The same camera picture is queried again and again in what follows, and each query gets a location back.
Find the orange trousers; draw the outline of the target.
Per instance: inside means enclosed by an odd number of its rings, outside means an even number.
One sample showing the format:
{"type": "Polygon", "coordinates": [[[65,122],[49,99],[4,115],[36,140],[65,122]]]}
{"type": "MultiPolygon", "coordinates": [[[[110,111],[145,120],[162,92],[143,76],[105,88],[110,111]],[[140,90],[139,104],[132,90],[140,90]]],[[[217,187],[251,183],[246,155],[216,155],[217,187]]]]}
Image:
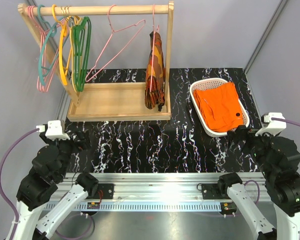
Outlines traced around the orange trousers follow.
{"type": "Polygon", "coordinates": [[[210,130],[222,133],[244,124],[243,111],[234,83],[227,82],[207,90],[195,89],[193,96],[210,130]]]}

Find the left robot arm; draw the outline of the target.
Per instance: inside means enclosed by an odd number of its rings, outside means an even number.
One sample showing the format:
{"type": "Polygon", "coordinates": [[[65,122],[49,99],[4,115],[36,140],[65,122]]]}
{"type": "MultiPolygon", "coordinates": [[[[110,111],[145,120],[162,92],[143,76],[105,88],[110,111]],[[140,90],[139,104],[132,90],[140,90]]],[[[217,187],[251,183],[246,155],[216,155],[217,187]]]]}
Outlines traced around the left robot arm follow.
{"type": "Polygon", "coordinates": [[[89,149],[91,142],[88,131],[77,131],[66,139],[51,140],[43,132],[39,136],[46,146],[37,152],[20,182],[9,240],[49,240],[79,202],[96,197],[99,191],[99,181],[88,172],[81,173],[57,205],[40,217],[57,185],[64,181],[72,154],[89,149]]]}

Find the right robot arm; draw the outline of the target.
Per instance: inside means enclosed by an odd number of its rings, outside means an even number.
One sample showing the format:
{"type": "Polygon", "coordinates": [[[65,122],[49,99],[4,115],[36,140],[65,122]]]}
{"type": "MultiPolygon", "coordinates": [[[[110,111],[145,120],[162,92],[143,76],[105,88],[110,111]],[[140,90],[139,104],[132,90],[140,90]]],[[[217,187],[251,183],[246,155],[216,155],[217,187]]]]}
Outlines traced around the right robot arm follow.
{"type": "Polygon", "coordinates": [[[245,142],[242,151],[252,156],[265,178],[277,227],[266,224],[237,173],[223,174],[216,183],[197,184],[204,199],[232,200],[257,240],[300,240],[300,153],[293,140],[280,135],[287,127],[286,122],[273,118],[260,129],[240,125],[227,132],[230,146],[245,142]]]}

